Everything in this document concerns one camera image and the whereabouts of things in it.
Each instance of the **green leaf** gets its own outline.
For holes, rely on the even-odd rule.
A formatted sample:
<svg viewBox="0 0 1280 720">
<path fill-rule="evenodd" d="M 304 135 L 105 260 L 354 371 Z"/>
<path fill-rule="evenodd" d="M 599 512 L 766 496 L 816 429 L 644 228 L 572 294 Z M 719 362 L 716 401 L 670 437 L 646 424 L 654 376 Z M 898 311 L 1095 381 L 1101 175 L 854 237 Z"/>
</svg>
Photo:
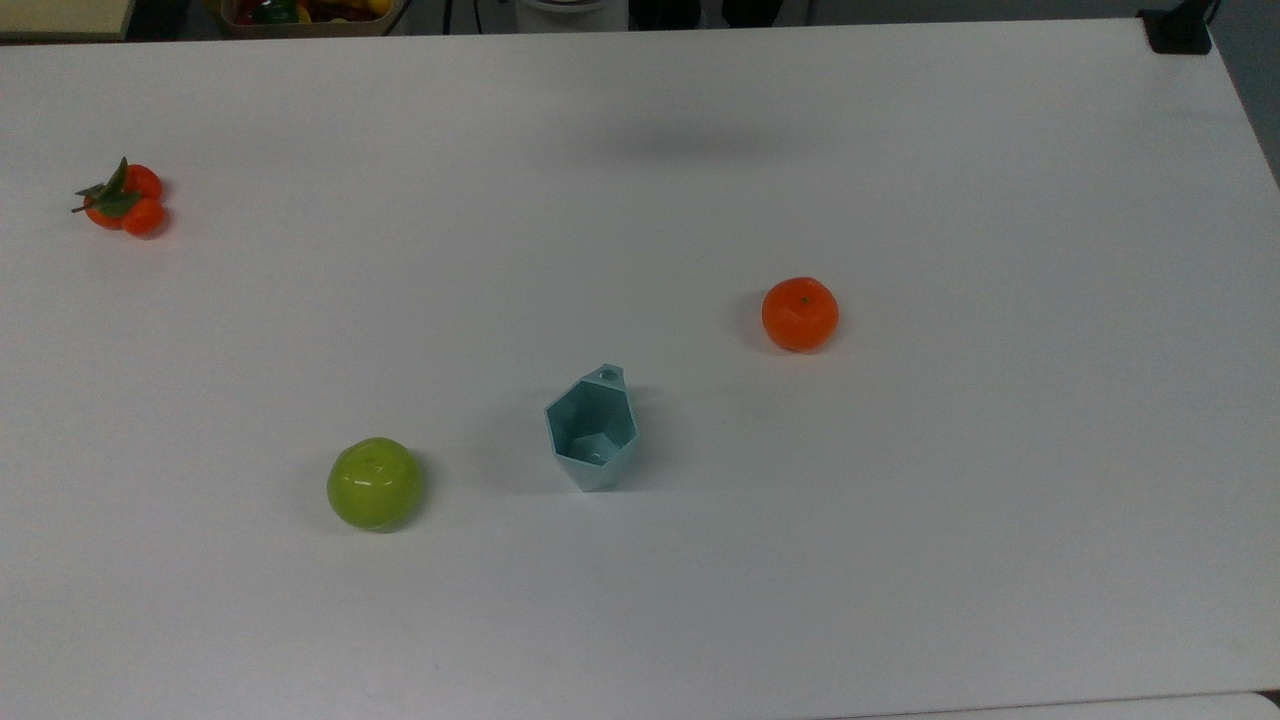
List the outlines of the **green leaf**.
<svg viewBox="0 0 1280 720">
<path fill-rule="evenodd" d="M 102 187 L 99 195 L 100 196 L 115 195 L 122 190 L 124 190 L 124 178 L 125 176 L 128 176 L 128 173 L 129 173 L 128 159 L 120 158 L 120 167 L 115 168 L 115 172 L 111 173 L 111 178 L 106 181 L 106 184 Z"/>
<path fill-rule="evenodd" d="M 102 195 L 93 201 L 93 209 L 108 218 L 123 218 L 133 204 L 142 199 L 141 192 L 116 192 L 115 195 Z"/>
</svg>

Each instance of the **floor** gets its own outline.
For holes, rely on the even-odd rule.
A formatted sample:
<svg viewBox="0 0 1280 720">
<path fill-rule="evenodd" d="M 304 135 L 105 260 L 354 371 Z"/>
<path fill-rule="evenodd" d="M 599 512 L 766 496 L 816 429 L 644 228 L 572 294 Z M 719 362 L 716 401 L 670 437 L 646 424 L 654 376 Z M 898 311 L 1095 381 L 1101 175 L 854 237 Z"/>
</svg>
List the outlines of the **floor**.
<svg viewBox="0 0 1280 720">
<path fill-rule="evenodd" d="M 166 0 L 137 1 L 141 10 L 148 3 Z M 484 32 L 516 32 L 517 1 L 454 0 L 452 32 L 475 33 L 476 12 Z M 1132 18 L 1142 8 L 1175 4 L 1175 0 L 813 0 L 810 6 L 810 0 L 783 0 L 776 26 Z M 396 33 L 440 33 L 444 5 L 445 0 L 412 0 Z M 719 5 L 721 0 L 703 0 L 710 28 L 726 27 Z M 175 32 L 178 40 L 220 38 L 201 0 L 191 0 L 186 22 Z M 1280 182 L 1280 1 L 1222 0 L 1212 32 L 1258 143 Z"/>
</svg>

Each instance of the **orange fruit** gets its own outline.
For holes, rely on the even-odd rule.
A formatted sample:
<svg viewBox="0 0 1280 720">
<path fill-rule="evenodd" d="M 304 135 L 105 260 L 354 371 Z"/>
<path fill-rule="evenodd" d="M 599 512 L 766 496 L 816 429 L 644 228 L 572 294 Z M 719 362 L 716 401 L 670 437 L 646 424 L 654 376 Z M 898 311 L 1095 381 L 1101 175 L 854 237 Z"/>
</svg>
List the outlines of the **orange fruit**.
<svg viewBox="0 0 1280 720">
<path fill-rule="evenodd" d="M 91 202 L 93 202 L 92 199 L 90 197 L 84 199 L 84 214 L 88 215 L 88 219 L 93 220 L 95 224 L 99 224 L 109 231 L 120 229 L 120 223 L 122 223 L 120 218 L 111 218 L 104 215 L 96 208 L 90 208 Z"/>
<path fill-rule="evenodd" d="M 164 206 L 154 197 L 143 197 L 129 208 L 120 218 L 120 227 L 133 237 L 146 237 L 155 232 L 165 219 Z"/>
<path fill-rule="evenodd" d="M 141 192 L 142 197 L 160 200 L 164 196 L 164 183 L 160 182 L 160 177 L 151 168 L 131 164 L 125 169 L 124 192 Z"/>
<path fill-rule="evenodd" d="M 840 306 L 827 286 L 813 278 L 791 278 L 773 286 L 760 307 L 764 332 L 778 347 L 815 350 L 840 324 Z"/>
</svg>

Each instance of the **box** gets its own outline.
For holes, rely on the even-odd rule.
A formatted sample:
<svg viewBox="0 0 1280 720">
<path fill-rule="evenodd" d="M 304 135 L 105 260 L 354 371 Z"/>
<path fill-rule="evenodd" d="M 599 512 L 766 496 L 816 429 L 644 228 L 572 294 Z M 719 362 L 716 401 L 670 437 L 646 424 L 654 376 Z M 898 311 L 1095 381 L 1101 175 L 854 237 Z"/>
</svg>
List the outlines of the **box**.
<svg viewBox="0 0 1280 720">
<path fill-rule="evenodd" d="M 387 35 L 407 0 L 394 0 L 392 9 L 376 20 L 361 23 L 283 23 L 264 26 L 238 26 L 232 22 L 239 12 L 241 0 L 221 0 L 215 15 L 223 35 L 237 40 L 264 40 L 273 37 L 369 37 Z"/>
</svg>

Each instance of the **white container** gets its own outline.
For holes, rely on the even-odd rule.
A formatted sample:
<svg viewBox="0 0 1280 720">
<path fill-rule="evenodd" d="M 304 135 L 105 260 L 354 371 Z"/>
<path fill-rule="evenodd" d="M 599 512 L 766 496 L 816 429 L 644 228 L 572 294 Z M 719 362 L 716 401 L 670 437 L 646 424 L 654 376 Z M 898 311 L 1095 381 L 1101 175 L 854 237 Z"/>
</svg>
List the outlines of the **white container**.
<svg viewBox="0 0 1280 720">
<path fill-rule="evenodd" d="M 516 32 L 625 32 L 627 0 L 516 0 Z"/>
</svg>

